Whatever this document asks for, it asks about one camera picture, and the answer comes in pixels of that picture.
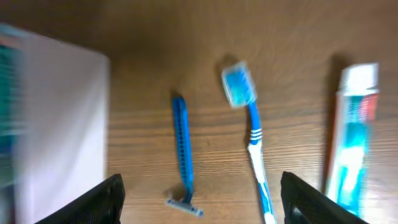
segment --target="wooden table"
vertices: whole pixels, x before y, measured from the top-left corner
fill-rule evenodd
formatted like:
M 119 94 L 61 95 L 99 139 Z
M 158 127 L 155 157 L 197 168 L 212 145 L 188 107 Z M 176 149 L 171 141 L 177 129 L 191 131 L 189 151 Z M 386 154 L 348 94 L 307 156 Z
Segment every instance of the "wooden table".
M 252 71 L 279 223 L 284 170 L 322 187 L 341 70 L 379 62 L 365 219 L 398 222 L 397 1 L 38 2 L 7 2 L 0 19 L 111 58 L 108 159 L 109 174 L 122 173 L 126 187 L 122 223 L 262 223 L 247 113 L 229 107 L 220 82 L 226 55 Z M 193 204 L 203 220 L 165 206 L 180 183 L 173 91 L 188 105 Z

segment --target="toothbrush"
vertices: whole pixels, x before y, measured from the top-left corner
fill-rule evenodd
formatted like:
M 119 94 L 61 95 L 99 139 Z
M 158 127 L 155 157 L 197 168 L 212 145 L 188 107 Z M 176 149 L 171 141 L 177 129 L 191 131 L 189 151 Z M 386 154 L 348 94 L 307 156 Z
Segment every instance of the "toothbrush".
M 250 159 L 256 176 L 261 207 L 266 224 L 276 223 L 271 196 L 262 161 L 262 129 L 256 104 L 257 94 L 251 80 L 250 71 L 244 62 L 226 68 L 222 73 L 223 86 L 233 108 L 247 106 L 251 117 L 251 137 L 248 145 Z

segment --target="white cap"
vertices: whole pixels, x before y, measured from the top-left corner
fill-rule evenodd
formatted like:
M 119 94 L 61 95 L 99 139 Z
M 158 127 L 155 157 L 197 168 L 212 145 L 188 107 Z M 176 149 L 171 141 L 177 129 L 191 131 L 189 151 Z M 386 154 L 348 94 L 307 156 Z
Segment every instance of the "white cap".
M 377 86 L 377 63 L 352 65 L 343 71 L 340 89 L 343 91 L 361 92 Z

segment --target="teal packaging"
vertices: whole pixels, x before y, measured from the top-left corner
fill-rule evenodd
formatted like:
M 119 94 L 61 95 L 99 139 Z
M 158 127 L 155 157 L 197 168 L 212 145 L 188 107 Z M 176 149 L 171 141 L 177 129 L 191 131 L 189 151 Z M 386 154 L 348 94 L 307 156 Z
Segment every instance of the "teal packaging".
M 362 218 L 371 123 L 377 101 L 377 64 L 346 68 L 337 93 L 335 131 L 326 177 L 326 196 Z

